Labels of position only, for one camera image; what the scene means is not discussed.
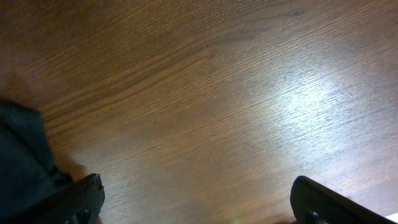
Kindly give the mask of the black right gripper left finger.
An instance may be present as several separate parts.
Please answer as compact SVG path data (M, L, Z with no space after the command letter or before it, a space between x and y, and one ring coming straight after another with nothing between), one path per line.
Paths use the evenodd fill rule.
M1 223L96 224L105 192L99 174L90 174Z

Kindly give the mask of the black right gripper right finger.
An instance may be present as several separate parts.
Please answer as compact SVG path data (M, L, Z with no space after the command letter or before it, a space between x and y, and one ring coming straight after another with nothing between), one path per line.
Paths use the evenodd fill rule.
M297 223L395 223L303 175L293 182L290 205Z

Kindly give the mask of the dark green t-shirt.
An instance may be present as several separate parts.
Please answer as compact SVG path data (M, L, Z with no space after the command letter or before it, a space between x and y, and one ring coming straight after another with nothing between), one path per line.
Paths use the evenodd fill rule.
M14 216L73 183L59 170L40 113L1 102L1 218Z

